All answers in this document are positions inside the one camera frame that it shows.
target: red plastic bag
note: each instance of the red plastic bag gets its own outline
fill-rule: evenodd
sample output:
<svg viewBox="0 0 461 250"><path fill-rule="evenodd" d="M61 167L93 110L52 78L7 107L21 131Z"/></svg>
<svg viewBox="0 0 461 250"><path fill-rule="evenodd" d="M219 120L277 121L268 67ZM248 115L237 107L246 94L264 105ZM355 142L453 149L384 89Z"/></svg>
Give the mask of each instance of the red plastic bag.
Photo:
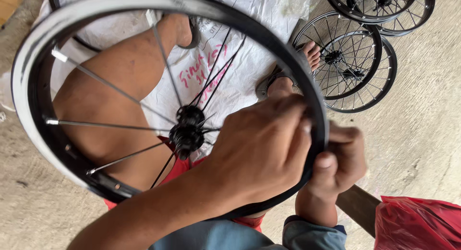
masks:
<svg viewBox="0 0 461 250"><path fill-rule="evenodd" d="M409 197L381 199L375 250L461 250L461 206Z"/></svg>

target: cardboard box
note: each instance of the cardboard box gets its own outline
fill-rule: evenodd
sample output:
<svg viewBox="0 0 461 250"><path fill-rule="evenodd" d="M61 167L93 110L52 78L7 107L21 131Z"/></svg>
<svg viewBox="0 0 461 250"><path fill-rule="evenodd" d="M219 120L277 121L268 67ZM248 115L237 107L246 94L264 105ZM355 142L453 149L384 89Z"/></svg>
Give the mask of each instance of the cardboard box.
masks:
<svg viewBox="0 0 461 250"><path fill-rule="evenodd" d="M0 24L3 24L14 13L22 0L0 0Z"/></svg>

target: hand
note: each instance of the hand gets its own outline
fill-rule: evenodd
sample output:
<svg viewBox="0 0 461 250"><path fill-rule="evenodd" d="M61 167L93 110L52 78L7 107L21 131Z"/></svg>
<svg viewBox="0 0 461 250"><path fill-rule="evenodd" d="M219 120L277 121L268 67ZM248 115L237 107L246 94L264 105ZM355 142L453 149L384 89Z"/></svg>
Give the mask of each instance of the hand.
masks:
<svg viewBox="0 0 461 250"><path fill-rule="evenodd" d="M364 142L355 127L338 127L330 122L328 151L317 155L310 181L298 192L296 213L312 223L335 226L335 202L365 175Z"/></svg>
<svg viewBox="0 0 461 250"><path fill-rule="evenodd" d="M210 156L192 171L222 192L222 213L262 202L299 182L311 146L300 95L269 97L229 115Z"/></svg>

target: sleeve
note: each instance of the sleeve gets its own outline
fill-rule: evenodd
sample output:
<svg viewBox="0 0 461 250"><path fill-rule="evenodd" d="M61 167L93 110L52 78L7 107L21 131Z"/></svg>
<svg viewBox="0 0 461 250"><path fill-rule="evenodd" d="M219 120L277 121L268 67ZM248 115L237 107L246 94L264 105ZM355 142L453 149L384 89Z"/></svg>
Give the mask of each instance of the sleeve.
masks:
<svg viewBox="0 0 461 250"><path fill-rule="evenodd" d="M344 226L314 225L299 216L285 220L282 244L289 250L345 250Z"/></svg>

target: person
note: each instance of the person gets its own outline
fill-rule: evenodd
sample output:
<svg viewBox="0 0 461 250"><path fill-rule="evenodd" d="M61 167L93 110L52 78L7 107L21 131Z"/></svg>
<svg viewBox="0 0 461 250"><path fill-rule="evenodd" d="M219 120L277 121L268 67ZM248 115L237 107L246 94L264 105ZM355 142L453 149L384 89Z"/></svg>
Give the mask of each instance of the person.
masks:
<svg viewBox="0 0 461 250"><path fill-rule="evenodd" d="M192 40L188 17L165 14L158 33L168 56L175 45ZM304 55L319 66L319 47ZM102 51L82 65L141 100L158 84L164 69L159 45L148 30ZM268 86L268 98L230 114L210 155L199 163L173 157L160 185L150 189L171 155L163 144L105 171L143 191L84 228L68 249L344 249L346 233L337 226L335 200L366 170L361 132L330 126L329 147L320 153L310 181L298 192L296 214L287 218L283 245L265 237L259 225L265 212L235 220L209 220L240 206L262 202L291 188L301 178L311 145L312 123L302 96L289 77ZM54 101L56 116L73 121L148 127L141 107L74 70ZM104 165L161 142L152 132L64 126L85 156Z"/></svg>

